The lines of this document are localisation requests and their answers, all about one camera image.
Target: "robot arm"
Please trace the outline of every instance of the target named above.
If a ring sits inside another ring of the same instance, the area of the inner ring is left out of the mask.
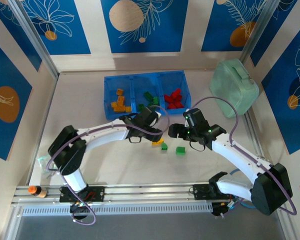
[[[160,113],[146,107],[139,114],[132,113],[124,115],[113,122],[93,128],[81,128],[76,130],[72,125],[66,126],[49,147],[48,153],[52,157],[66,142],[78,135],[87,133],[69,144],[69,146],[64,148],[54,159],[55,165],[58,167],[60,174],[63,175],[68,185],[76,193],[79,193],[88,187],[80,171],[83,156],[87,151],[113,141],[129,139],[131,142],[132,137],[139,138],[139,142],[141,142],[142,138],[152,142],[158,142],[162,137],[162,133],[158,134],[161,130],[152,126],[159,120],[160,116]],[[146,134],[129,126],[117,127],[116,125],[136,126],[142,130],[156,133],[156,135]],[[100,130],[88,134],[88,132],[93,129]]]
[[[288,173],[283,165],[278,163],[273,166],[269,162],[259,159],[235,141],[230,143],[229,134],[218,125],[210,126],[197,108],[184,112],[183,116],[186,124],[172,124],[168,132],[170,137],[198,142],[225,157],[247,176],[247,179],[244,179],[233,177],[226,172],[216,174],[209,180],[210,194],[206,194],[209,199],[217,194],[235,195],[252,201],[260,212],[270,215],[284,204],[287,198],[269,174],[259,167],[261,164],[279,180],[289,196],[292,197]]]

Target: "orange circle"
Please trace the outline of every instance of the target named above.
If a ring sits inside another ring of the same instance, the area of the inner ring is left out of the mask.
[[[288,107],[292,110],[298,107],[298,98],[295,95],[291,95],[288,98]]]
[[[18,93],[9,86],[0,87],[0,96],[9,99],[12,98],[7,104],[0,100],[0,119],[6,123],[13,123],[19,114],[20,101]]]
[[[230,44],[233,47],[244,47],[255,25],[256,22],[249,21],[246,24],[237,27],[231,34]]]
[[[36,187],[36,186],[29,186],[28,192],[29,192],[30,194],[35,194],[36,191],[37,191],[37,187]]]
[[[54,40],[57,39],[57,34],[56,34],[55,32],[53,32],[53,31],[50,31],[50,30],[46,31],[46,32],[44,33],[44,35],[45,35],[45,37],[46,37],[47,39],[49,39],[49,40],[51,40],[51,41],[54,41]]]

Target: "mint green bag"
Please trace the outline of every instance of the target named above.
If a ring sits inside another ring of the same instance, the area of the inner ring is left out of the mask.
[[[245,114],[258,98],[259,88],[239,59],[219,62],[210,83],[212,95],[228,100],[239,115]],[[233,109],[216,99],[227,118],[235,117]]]

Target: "white table surface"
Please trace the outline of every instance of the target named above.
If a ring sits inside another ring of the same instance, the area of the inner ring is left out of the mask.
[[[47,154],[48,147],[68,125],[74,128],[89,128],[107,123],[104,112],[104,77],[141,73],[140,71],[105,71],[62,73],[57,82],[43,136],[39,145],[38,157]],[[211,96],[209,83],[213,71],[186,70],[185,75],[191,93],[192,104],[199,99]],[[223,116],[214,99],[198,106],[210,125],[218,124],[227,132],[234,126],[235,119]],[[184,123],[182,116],[171,116],[171,123]],[[167,123],[162,117],[158,128]],[[151,142],[143,139],[139,144],[128,140],[111,142],[87,152],[84,155],[81,171],[88,184],[155,184],[202,182],[220,171],[230,172],[235,166],[224,157],[206,149],[198,152],[190,148],[189,142],[163,135],[168,151],[152,147]],[[246,131],[242,117],[233,138],[243,147],[254,153],[254,147]],[[176,147],[186,148],[186,155],[176,155]],[[50,179],[42,176],[36,160],[30,185],[61,185],[59,175]]]

